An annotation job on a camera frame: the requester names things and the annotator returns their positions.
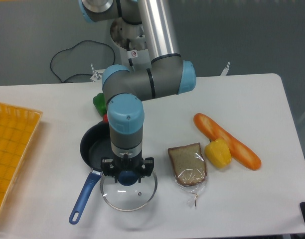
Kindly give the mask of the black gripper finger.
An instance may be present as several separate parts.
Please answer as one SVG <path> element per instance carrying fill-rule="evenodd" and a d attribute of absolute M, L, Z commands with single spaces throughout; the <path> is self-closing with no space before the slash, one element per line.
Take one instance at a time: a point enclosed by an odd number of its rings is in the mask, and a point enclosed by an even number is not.
<path fill-rule="evenodd" d="M 142 178 L 150 177 L 152 171 L 154 169 L 154 158 L 148 157 L 145 159 L 140 160 L 140 164 L 137 167 L 137 174 L 138 174 L 138 182 L 141 183 Z"/>
<path fill-rule="evenodd" d="M 115 183 L 118 182 L 119 168 L 115 165 L 115 162 L 113 159 L 110 159 L 107 157 L 102 157 L 101 169 L 105 176 L 113 177 Z"/>

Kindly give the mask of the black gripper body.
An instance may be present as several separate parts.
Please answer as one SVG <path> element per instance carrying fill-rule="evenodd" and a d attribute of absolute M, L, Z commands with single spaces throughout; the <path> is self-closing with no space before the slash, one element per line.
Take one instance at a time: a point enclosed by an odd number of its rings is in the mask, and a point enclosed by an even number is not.
<path fill-rule="evenodd" d="M 122 171 L 131 171 L 143 176 L 143 158 L 141 156 L 129 158 L 128 154 L 123 154 L 122 157 L 114 155 L 112 164 L 114 175 L 119 175 Z"/>

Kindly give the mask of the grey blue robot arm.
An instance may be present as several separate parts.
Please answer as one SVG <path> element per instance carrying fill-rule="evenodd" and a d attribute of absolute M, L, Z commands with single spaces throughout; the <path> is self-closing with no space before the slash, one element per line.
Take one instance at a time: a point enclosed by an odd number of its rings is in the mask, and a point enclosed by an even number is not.
<path fill-rule="evenodd" d="M 105 176 L 125 186 L 151 176 L 153 158 L 142 157 L 143 101 L 192 91 L 196 73 L 179 53 L 169 3 L 166 0 L 81 0 L 80 9 L 91 22 L 120 17 L 143 28 L 151 65 L 131 71 L 108 67 L 102 77 L 112 158 L 101 161 Z"/>

